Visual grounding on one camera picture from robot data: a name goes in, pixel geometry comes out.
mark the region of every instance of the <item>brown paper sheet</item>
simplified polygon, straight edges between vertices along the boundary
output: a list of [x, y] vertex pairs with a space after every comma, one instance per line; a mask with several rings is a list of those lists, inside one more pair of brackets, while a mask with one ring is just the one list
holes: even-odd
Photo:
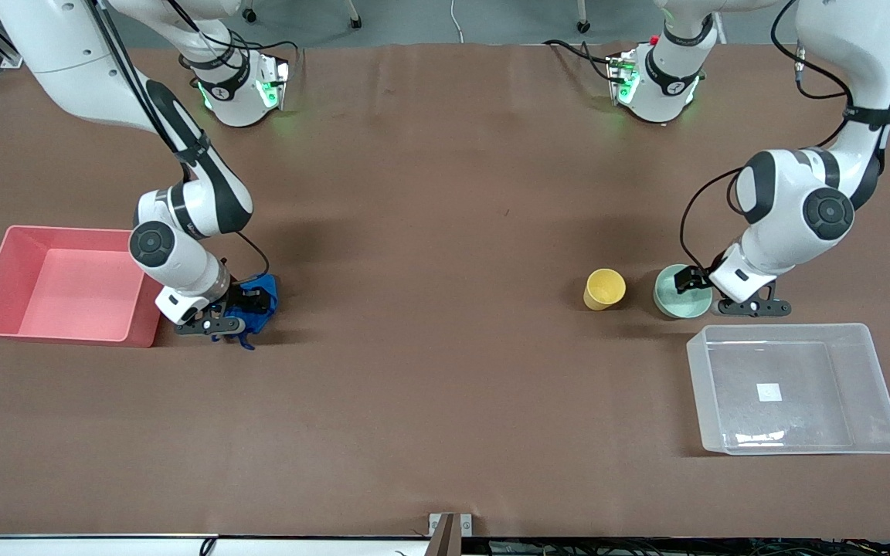
[[[684, 345], [731, 321], [651, 298], [702, 183], [836, 126], [776, 50], [717, 47], [666, 127], [541, 46], [312, 50], [289, 112], [248, 129], [201, 108], [175, 53], [134, 61], [250, 187], [283, 309], [254, 352], [166, 323], [141, 351], [0, 339], [0, 534], [411, 534], [466, 511], [481, 535], [890, 538], [890, 456], [703, 451]], [[0, 77], [0, 240], [128, 228], [178, 178], [156, 137]], [[717, 186], [688, 241], [708, 259], [744, 226]], [[258, 270], [240, 240], [206, 243]], [[629, 293], [595, 314], [603, 266]], [[854, 231], [780, 292], [784, 323], [868, 324], [890, 391], [890, 149]]]

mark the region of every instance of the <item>white label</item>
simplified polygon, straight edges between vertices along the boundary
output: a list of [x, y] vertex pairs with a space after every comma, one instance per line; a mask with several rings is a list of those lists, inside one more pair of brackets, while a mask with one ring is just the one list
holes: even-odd
[[777, 383], [758, 384], [757, 400], [762, 402], [781, 402], [781, 388], [778, 388]]

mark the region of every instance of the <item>white cable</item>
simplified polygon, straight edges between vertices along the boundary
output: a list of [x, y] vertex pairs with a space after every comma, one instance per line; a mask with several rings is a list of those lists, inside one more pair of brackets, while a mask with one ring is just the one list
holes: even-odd
[[716, 34], [720, 38], [720, 43], [726, 45], [727, 32], [726, 29], [723, 29], [723, 18], [720, 16], [720, 12], [713, 12], [713, 19], [716, 20]]
[[459, 32], [459, 43], [463, 43], [463, 45], [465, 45], [466, 38], [462, 35], [462, 28], [459, 27], [459, 20], [455, 19], [455, 0], [452, 0], [452, 8], [449, 10], [449, 12], [452, 14], [452, 22], [454, 22], [455, 24], [455, 29]]

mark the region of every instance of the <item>green led light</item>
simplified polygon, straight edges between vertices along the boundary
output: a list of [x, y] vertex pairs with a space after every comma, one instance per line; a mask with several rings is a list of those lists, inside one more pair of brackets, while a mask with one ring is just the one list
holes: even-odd
[[212, 109], [212, 103], [209, 102], [209, 100], [208, 100], [208, 95], [205, 93], [205, 87], [202, 87], [202, 84], [201, 84], [200, 81], [198, 82], [198, 91], [201, 91], [202, 99], [205, 99], [205, 108], [211, 110], [211, 109]]
[[620, 85], [620, 93], [617, 95], [617, 99], [623, 104], [630, 104], [638, 85], [640, 85], [640, 75], [636, 70], [632, 70], [624, 83]]
[[699, 78], [696, 77], [695, 80], [692, 81], [692, 85], [689, 85], [689, 94], [688, 97], [685, 97], [685, 104], [692, 102], [692, 95], [695, 94], [696, 85], [699, 84]]
[[273, 108], [278, 104], [277, 100], [277, 88], [269, 83], [261, 83], [259, 81], [256, 82], [258, 85], [257, 89], [259, 90], [260, 97], [263, 98], [263, 105], [267, 108]]

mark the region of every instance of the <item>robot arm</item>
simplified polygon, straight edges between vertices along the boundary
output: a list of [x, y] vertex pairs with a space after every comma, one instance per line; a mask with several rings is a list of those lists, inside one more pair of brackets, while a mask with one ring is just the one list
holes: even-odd
[[[748, 229], [706, 276], [695, 268], [677, 288], [712, 284], [720, 312], [764, 314], [756, 293], [850, 232], [854, 212], [875, 192], [890, 131], [890, 0], [801, 0], [796, 25], [812, 53], [840, 67], [851, 88], [840, 136], [828, 149], [763, 151], [746, 163], [735, 193]], [[788, 306], [774, 307], [781, 314]]]
[[279, 108], [287, 81], [286, 61], [231, 46], [241, 39], [219, 21], [236, 13], [240, 0], [110, 0], [109, 4], [179, 50], [197, 75], [209, 109], [226, 126], [250, 126]]
[[654, 0], [664, 31], [612, 63], [614, 102], [647, 122], [668, 122], [692, 102], [702, 64], [716, 45], [713, 12], [747, 12], [779, 0]]
[[173, 92], [131, 65], [107, 16], [90, 2], [0, 0], [0, 18], [60, 108], [155, 133], [180, 161], [181, 182], [139, 199], [130, 251], [164, 285], [161, 312], [184, 324], [223, 298], [232, 281], [198, 239], [238, 232], [250, 220], [252, 199]]

